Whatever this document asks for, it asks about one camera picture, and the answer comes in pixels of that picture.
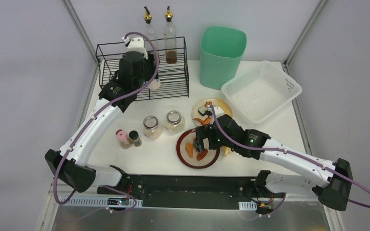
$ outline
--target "white tray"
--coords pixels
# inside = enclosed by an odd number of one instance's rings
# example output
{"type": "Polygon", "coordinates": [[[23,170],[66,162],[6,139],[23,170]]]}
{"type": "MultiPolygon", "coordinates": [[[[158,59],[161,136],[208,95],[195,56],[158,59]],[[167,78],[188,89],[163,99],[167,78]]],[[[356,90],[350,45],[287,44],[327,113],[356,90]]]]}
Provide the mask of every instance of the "white tray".
{"type": "Polygon", "coordinates": [[[269,61],[249,68],[223,84],[221,90],[231,107],[255,124],[269,118],[303,91],[294,79],[269,61]]]}

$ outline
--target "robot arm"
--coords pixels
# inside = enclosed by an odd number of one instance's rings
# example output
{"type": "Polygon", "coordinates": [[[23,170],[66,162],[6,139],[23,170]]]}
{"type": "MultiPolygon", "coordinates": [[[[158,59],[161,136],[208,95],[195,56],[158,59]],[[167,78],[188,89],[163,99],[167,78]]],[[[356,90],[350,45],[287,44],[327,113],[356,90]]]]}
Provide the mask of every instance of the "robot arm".
{"type": "Polygon", "coordinates": [[[338,161],[332,162],[301,153],[283,145],[263,132],[254,129],[244,130],[230,116],[223,115],[223,111],[219,107],[215,107],[215,112],[218,123],[229,137],[240,144],[259,150],[249,150],[234,144],[222,134],[212,120],[211,124],[196,128],[194,147],[200,152],[205,149],[203,140],[207,138],[209,149],[215,150],[226,146],[243,157],[255,158],[280,165],[299,175],[282,175],[262,170],[257,176],[255,187],[265,187],[273,193],[317,196],[318,200],[327,207],[339,211],[346,209],[351,183],[324,170],[324,168],[335,169],[352,179],[351,167],[347,161],[338,159],[338,161]],[[323,167],[288,154],[287,150],[317,161],[323,167]]]}
{"type": "Polygon", "coordinates": [[[107,128],[119,118],[127,107],[137,98],[136,94],[110,104],[114,99],[139,89],[155,72],[154,56],[144,48],[141,37],[124,40],[127,52],[119,62],[119,70],[103,86],[95,107],[74,135],[58,151],[50,149],[45,159],[53,174],[62,157],[67,154],[61,167],[59,178],[78,192],[90,186],[116,186],[121,173],[113,167],[88,165],[90,154],[107,128]]]}

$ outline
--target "gray wall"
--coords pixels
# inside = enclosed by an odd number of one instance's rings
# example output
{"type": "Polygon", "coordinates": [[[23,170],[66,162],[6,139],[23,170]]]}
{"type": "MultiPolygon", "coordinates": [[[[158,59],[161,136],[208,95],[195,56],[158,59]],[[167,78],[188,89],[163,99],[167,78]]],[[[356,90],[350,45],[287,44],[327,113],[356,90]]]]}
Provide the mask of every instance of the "gray wall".
{"type": "Polygon", "coordinates": [[[77,127],[94,61],[60,0],[0,1],[0,230],[36,228],[44,161],[77,127]]]}
{"type": "MultiPolygon", "coordinates": [[[[370,1],[329,1],[289,68],[311,149],[351,163],[354,178],[370,188],[370,1]]],[[[350,198],[370,203],[361,189],[350,198]]],[[[370,209],[349,204],[346,230],[370,230],[370,209]]]]}
{"type": "Polygon", "coordinates": [[[244,60],[285,60],[318,0],[72,0],[93,44],[120,42],[129,31],[143,32],[144,6],[162,37],[171,6],[177,35],[185,36],[189,59],[199,59],[200,39],[209,26],[244,31],[244,60]]]}

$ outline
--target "glass bottle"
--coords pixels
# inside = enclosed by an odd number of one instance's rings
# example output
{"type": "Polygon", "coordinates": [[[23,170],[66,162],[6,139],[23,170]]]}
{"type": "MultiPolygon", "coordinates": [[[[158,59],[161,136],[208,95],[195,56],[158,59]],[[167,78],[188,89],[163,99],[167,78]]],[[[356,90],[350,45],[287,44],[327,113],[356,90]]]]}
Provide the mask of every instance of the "glass bottle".
{"type": "Polygon", "coordinates": [[[167,121],[165,122],[165,128],[168,130],[170,135],[175,135],[178,132],[184,130],[185,120],[182,118],[181,113],[178,111],[170,111],[167,113],[167,121]]]}
{"type": "Polygon", "coordinates": [[[127,132],[124,130],[118,130],[116,132],[117,140],[120,142],[120,146],[122,149],[130,148],[132,145],[132,141],[128,139],[127,132]]]}
{"type": "MultiPolygon", "coordinates": [[[[146,22],[144,35],[147,36],[149,38],[149,40],[151,40],[155,49],[159,50],[157,32],[154,30],[154,27],[151,25],[152,15],[151,15],[151,13],[149,12],[149,10],[146,6],[144,7],[144,9],[145,9],[144,20],[146,22]]],[[[152,47],[147,41],[145,41],[145,49],[148,52],[152,51],[152,47]]]]}
{"type": "Polygon", "coordinates": [[[164,130],[164,127],[159,125],[158,119],[153,115],[147,116],[143,121],[143,125],[144,135],[153,140],[158,138],[164,130]]]}
{"type": "Polygon", "coordinates": [[[173,14],[170,7],[167,8],[165,19],[167,24],[164,27],[164,44],[165,44],[165,58],[168,64],[175,64],[177,59],[176,54],[176,29],[172,23],[173,14]]]}
{"type": "Polygon", "coordinates": [[[140,136],[138,135],[137,131],[130,131],[130,133],[128,134],[128,137],[130,137],[130,139],[131,139],[131,141],[132,141],[132,143],[134,144],[135,147],[139,147],[143,143],[140,140],[140,136]]]}

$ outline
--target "red-rimmed plate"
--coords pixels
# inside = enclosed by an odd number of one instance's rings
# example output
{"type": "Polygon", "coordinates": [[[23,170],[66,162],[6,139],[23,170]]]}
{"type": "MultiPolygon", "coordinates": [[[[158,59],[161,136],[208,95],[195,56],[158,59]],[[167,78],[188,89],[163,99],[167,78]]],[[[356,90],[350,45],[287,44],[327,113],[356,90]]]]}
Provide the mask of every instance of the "red-rimmed plate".
{"type": "Polygon", "coordinates": [[[220,149],[216,150],[209,150],[209,142],[208,139],[205,139],[203,141],[203,144],[205,145],[205,148],[208,149],[208,154],[205,158],[198,161],[197,160],[197,151],[194,148],[194,157],[189,157],[188,153],[186,152],[185,145],[186,143],[193,143],[195,137],[195,129],[190,129],[186,132],[184,132],[178,139],[178,142],[176,143],[176,153],[178,154],[179,159],[181,162],[190,167],[195,169],[203,169],[207,168],[211,165],[213,165],[216,160],[219,158],[220,149]]]}

